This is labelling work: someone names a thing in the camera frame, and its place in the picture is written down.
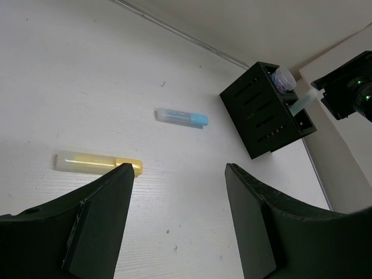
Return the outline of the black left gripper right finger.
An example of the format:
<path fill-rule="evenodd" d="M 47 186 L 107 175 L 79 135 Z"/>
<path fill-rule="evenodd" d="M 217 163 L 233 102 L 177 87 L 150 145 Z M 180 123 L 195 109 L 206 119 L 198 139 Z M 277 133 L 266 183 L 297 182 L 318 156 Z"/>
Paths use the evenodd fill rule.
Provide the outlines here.
<path fill-rule="evenodd" d="M 297 200 L 239 167 L 225 178 L 245 278 L 370 278 L 371 209 L 351 214 Z"/>

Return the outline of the green highlighter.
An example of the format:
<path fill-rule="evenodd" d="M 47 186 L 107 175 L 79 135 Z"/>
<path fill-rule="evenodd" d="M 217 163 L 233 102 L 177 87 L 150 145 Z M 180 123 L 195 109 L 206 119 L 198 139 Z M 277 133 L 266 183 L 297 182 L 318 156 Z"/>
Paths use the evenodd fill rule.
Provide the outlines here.
<path fill-rule="evenodd" d="M 307 105 L 312 103 L 317 99 L 318 90 L 312 88 L 301 98 L 299 98 L 293 105 L 289 107 L 291 115 L 296 116 L 301 110 L 303 110 Z"/>

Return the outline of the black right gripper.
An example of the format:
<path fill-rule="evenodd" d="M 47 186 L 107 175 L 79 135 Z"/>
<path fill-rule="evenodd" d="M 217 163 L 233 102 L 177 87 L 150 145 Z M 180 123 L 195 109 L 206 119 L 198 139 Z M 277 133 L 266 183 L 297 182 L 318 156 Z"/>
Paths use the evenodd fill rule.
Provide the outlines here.
<path fill-rule="evenodd" d="M 311 82 L 324 90 L 321 102 L 337 120 L 357 112 L 371 121 L 371 51 L 364 51 L 331 73 Z"/>

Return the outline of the black two-slot organizer box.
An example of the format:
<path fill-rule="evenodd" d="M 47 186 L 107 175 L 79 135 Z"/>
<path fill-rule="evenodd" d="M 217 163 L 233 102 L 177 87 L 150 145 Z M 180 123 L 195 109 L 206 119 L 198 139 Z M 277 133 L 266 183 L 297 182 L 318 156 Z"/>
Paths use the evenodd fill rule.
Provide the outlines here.
<path fill-rule="evenodd" d="M 257 62 L 220 94 L 251 159 L 317 131 L 305 110 L 296 116 L 289 111 L 298 97 L 293 90 L 283 95 L 275 87 L 270 74 L 277 68 Z"/>

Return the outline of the blue highlighter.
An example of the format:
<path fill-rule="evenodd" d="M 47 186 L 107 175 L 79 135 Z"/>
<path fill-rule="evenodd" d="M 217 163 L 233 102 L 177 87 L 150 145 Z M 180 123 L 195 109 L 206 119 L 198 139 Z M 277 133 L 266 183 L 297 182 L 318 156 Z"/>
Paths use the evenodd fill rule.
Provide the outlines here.
<path fill-rule="evenodd" d="M 160 122 L 183 126 L 205 127 L 209 124 L 209 119 L 206 115 L 165 108 L 156 108 L 155 117 Z"/>

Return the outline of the clear jar of paper clips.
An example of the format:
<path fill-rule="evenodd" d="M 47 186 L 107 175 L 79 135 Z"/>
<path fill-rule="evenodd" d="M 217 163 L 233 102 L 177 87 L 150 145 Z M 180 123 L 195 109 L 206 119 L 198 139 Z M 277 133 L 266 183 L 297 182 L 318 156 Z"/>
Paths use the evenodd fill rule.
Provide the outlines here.
<path fill-rule="evenodd" d="M 292 91 L 297 85 L 294 76 L 285 67 L 277 68 L 270 74 L 270 78 L 276 89 L 282 94 Z"/>

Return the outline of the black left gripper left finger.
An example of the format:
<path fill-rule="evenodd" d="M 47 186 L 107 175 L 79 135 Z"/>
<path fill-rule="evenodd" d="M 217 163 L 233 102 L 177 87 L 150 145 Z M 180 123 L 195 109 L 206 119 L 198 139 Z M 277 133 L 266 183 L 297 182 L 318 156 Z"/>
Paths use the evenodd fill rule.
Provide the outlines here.
<path fill-rule="evenodd" d="M 125 163 L 52 201 L 1 216 L 1 277 L 113 278 L 133 183 Z"/>

